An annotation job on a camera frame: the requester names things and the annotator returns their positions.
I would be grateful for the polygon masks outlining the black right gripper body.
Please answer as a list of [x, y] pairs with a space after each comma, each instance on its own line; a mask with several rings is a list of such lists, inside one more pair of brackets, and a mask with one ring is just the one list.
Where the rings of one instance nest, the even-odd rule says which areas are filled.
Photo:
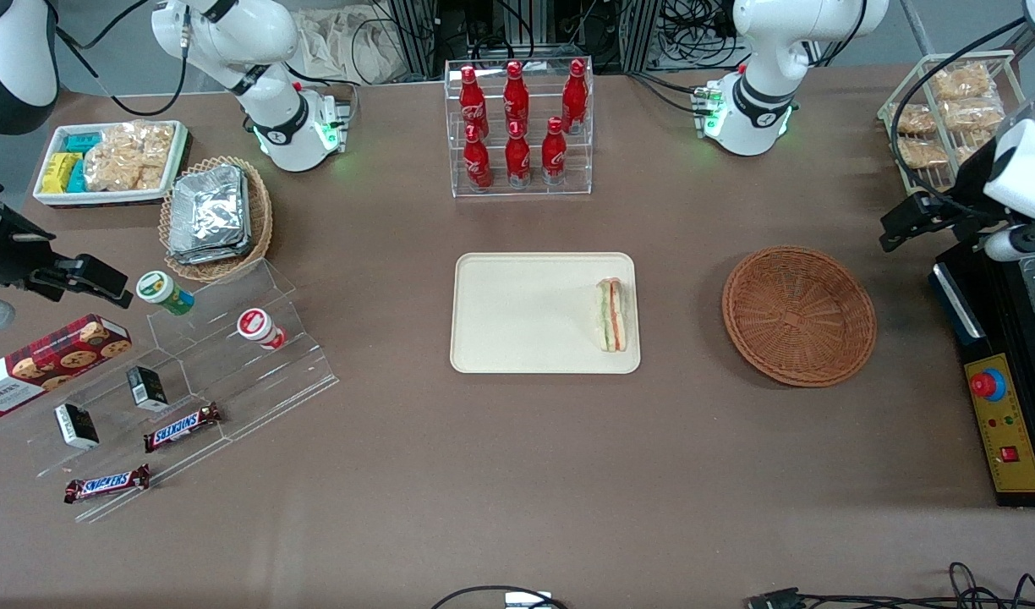
[[0, 288], [62, 290], [62, 256], [51, 247], [56, 238], [0, 201]]

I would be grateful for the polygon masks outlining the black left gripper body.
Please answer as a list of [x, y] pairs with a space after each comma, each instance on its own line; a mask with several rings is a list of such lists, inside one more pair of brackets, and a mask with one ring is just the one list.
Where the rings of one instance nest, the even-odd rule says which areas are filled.
[[983, 243], [1035, 244], [1035, 156], [973, 156], [947, 196], [978, 224], [1007, 220]]

